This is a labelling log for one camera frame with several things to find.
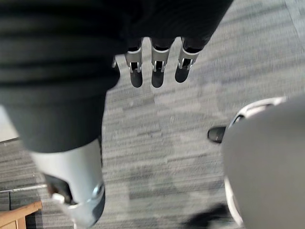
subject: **floor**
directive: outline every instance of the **floor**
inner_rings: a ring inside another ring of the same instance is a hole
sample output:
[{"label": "floor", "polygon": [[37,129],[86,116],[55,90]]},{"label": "floor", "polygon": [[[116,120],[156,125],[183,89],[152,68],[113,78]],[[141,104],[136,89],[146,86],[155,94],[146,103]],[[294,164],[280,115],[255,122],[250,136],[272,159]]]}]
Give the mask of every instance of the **floor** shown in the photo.
[{"label": "floor", "polygon": [[[108,93],[102,128],[107,202],[94,228],[179,228],[224,202],[222,155],[206,140],[208,128],[252,101],[303,93],[304,48],[303,0],[235,0],[184,83],[174,81],[178,39],[159,89],[150,84],[148,40],[141,88],[131,86],[124,57],[117,57],[122,76]],[[30,228],[73,228],[47,199],[20,140],[1,143],[0,155],[0,210],[41,199]]]}]

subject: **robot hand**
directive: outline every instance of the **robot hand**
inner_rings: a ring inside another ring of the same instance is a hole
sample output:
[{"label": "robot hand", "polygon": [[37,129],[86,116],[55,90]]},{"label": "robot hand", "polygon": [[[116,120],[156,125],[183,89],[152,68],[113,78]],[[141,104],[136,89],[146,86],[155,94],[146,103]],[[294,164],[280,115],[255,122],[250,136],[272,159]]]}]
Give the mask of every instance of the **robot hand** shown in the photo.
[{"label": "robot hand", "polygon": [[0,103],[50,196],[86,227],[101,216],[101,125],[107,90],[125,54],[142,84],[143,37],[160,87],[173,40],[183,38],[176,80],[186,80],[232,0],[29,0],[0,3]]}]

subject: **black arm cover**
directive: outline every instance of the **black arm cover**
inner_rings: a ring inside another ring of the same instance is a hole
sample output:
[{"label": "black arm cover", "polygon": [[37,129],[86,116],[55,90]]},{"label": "black arm cover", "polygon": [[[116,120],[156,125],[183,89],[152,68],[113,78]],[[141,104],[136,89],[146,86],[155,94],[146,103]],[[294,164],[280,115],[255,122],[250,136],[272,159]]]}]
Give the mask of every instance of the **black arm cover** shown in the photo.
[{"label": "black arm cover", "polygon": [[38,152],[101,134],[114,55],[129,40],[209,40],[232,0],[0,0],[0,103]]}]

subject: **black fingertip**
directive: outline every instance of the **black fingertip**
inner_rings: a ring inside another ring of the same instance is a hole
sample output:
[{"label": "black fingertip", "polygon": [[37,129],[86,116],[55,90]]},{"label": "black fingertip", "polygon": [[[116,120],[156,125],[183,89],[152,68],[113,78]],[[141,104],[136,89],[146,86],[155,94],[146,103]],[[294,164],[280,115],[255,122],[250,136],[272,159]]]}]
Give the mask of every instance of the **black fingertip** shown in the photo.
[{"label": "black fingertip", "polygon": [[141,87],[143,83],[142,72],[133,71],[130,73],[130,81],[134,87]]},{"label": "black fingertip", "polygon": [[187,70],[187,69],[180,69],[178,66],[177,66],[177,69],[176,69],[176,74],[175,74],[175,79],[178,83],[183,83],[186,79],[187,79],[187,76],[189,74],[189,71],[190,70]]},{"label": "black fingertip", "polygon": [[152,72],[152,85],[156,88],[161,87],[163,84],[164,73],[160,71]]}]

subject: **wooden furniture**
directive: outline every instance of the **wooden furniture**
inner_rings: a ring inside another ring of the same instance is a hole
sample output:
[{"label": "wooden furniture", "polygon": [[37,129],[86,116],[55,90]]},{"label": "wooden furniture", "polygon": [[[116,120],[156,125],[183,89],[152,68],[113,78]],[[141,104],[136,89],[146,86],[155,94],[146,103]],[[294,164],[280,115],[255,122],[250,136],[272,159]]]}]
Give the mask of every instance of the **wooden furniture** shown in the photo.
[{"label": "wooden furniture", "polygon": [[26,229],[25,217],[39,209],[42,209],[41,201],[12,211],[0,212],[0,229]]}]

